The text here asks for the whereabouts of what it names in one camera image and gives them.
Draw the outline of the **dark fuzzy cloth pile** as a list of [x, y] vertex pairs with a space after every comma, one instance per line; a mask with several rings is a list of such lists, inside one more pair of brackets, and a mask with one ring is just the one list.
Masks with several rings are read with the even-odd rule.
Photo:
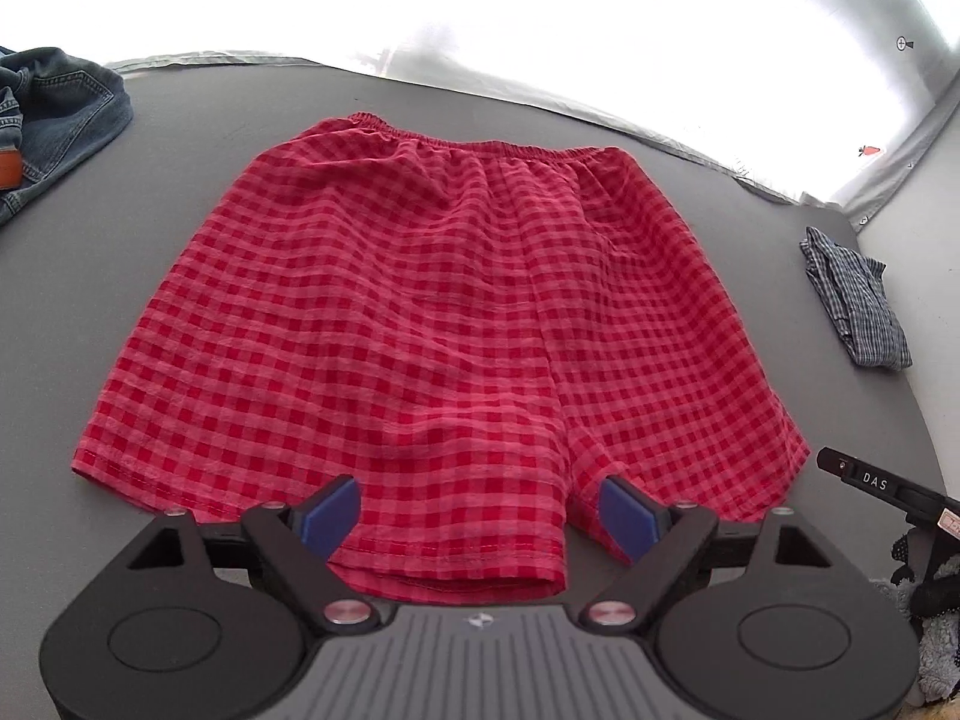
[[918, 637], [918, 678], [901, 718], [958, 717], [958, 541], [911, 527], [892, 546], [898, 569], [872, 585]]

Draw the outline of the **white printed curtain sheet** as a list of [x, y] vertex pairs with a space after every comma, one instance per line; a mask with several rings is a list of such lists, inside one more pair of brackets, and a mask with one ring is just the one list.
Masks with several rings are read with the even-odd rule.
[[958, 106], [958, 0], [2, 0], [98, 64], [288, 57], [556, 110], [866, 224]]

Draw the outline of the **blue denim jeans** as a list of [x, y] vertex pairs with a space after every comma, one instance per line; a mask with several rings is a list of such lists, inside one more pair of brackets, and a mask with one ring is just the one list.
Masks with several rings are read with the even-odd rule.
[[132, 122], [121, 75], [57, 47], [2, 50], [2, 221]]

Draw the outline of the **red checked shorts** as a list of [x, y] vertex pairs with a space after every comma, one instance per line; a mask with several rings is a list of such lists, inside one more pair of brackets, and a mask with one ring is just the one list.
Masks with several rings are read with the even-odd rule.
[[374, 115], [252, 161], [149, 300], [76, 445], [149, 511], [231, 522], [340, 475], [332, 566], [418, 603], [547, 598], [602, 481], [755, 522], [809, 449], [695, 234], [631, 154]]

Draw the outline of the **folded blue plaid shirt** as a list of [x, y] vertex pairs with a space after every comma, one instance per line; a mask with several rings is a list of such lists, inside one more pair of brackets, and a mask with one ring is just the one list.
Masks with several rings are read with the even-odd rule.
[[807, 226], [799, 243], [805, 275], [832, 327], [859, 367], [906, 371], [913, 366], [907, 335], [885, 294], [885, 263]]

